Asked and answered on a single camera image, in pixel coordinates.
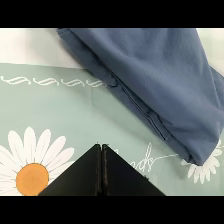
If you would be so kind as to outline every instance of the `green fabric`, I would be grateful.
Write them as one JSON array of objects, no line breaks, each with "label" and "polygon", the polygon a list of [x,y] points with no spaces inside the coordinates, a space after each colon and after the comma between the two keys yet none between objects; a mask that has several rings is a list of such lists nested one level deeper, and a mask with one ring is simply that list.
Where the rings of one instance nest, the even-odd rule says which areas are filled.
[{"label": "green fabric", "polygon": [[37,139],[49,129],[51,144],[65,136],[64,148],[75,149],[72,161],[97,142],[109,144],[166,195],[224,195],[224,133],[206,168],[190,169],[86,70],[0,64],[0,74],[0,145],[6,149],[11,130],[23,140],[28,127]]}]

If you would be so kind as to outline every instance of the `blue cloth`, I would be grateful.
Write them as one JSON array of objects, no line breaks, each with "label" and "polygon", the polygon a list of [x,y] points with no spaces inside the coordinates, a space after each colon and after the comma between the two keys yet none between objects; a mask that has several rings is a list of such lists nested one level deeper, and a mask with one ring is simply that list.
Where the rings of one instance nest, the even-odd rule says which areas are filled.
[{"label": "blue cloth", "polygon": [[196,29],[62,28],[74,56],[187,162],[203,165],[224,126],[224,77]]}]

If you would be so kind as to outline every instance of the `white flower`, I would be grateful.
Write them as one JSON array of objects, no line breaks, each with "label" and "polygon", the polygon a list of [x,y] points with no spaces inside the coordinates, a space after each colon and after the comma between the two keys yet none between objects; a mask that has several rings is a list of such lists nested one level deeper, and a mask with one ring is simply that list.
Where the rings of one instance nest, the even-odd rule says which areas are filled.
[{"label": "white flower", "polygon": [[185,160],[182,160],[182,165],[191,165],[188,171],[188,178],[190,178],[194,174],[194,183],[197,183],[199,177],[202,184],[204,183],[205,177],[207,181],[210,181],[210,173],[216,174],[216,167],[220,166],[220,163],[216,157],[222,154],[222,147],[223,146],[221,146],[221,140],[219,140],[215,150],[212,152],[203,166],[197,166],[195,164],[190,164]]},{"label": "white flower", "polygon": [[0,145],[0,196],[38,195],[74,161],[68,160],[73,148],[62,150],[66,138],[57,138],[49,147],[50,130],[38,142],[32,128],[27,128],[24,141],[15,131],[8,134],[11,153]]}]

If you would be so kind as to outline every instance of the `fabric fold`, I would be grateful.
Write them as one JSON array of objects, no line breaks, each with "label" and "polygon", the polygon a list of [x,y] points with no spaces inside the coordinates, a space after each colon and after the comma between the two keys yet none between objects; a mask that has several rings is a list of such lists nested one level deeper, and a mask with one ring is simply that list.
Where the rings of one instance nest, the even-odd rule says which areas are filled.
[{"label": "fabric fold", "polygon": [[187,162],[203,163],[224,126],[224,77],[196,29],[61,28],[78,61]]}]

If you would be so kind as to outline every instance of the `white line drawing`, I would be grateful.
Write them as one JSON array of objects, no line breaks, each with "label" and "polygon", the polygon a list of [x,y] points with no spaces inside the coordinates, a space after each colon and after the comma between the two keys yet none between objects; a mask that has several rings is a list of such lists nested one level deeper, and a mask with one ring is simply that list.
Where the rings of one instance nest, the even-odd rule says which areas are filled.
[{"label": "white line drawing", "polygon": [[103,83],[100,80],[98,80],[96,82],[92,82],[92,83],[89,83],[89,80],[86,80],[86,84],[89,85],[89,86],[91,86],[91,87],[99,87],[99,86],[102,86],[102,85],[106,86],[106,84]]},{"label": "white line drawing", "polygon": [[77,86],[79,84],[81,84],[83,87],[85,86],[85,84],[83,83],[83,81],[81,81],[79,79],[74,79],[74,80],[72,80],[70,82],[64,82],[64,80],[61,79],[61,83],[62,84],[65,84],[66,86],[69,86],[69,87],[71,87],[71,86]]},{"label": "white line drawing", "polygon": [[41,81],[36,81],[35,78],[33,78],[33,81],[41,86],[48,86],[50,84],[53,84],[53,83],[56,83],[57,86],[59,86],[59,82],[56,80],[56,79],[53,79],[53,78],[48,78],[48,79],[44,79],[44,80],[41,80]]},{"label": "white line drawing", "polygon": [[152,151],[152,144],[150,142],[148,144],[148,147],[146,150],[145,158],[142,159],[137,165],[136,165],[135,161],[131,162],[130,165],[133,166],[135,169],[139,169],[143,173],[145,172],[146,166],[148,166],[148,172],[150,172],[152,170],[152,165],[155,163],[155,161],[157,161],[159,159],[178,156],[178,154],[173,154],[173,155],[168,155],[168,156],[160,156],[160,157],[153,159],[152,157],[150,158],[151,151]]},{"label": "white line drawing", "polygon": [[3,82],[7,82],[10,85],[17,85],[23,82],[28,82],[29,85],[31,85],[31,81],[29,79],[27,79],[26,77],[16,77],[13,79],[9,79],[9,80],[5,80],[4,76],[1,76],[1,80]]}]

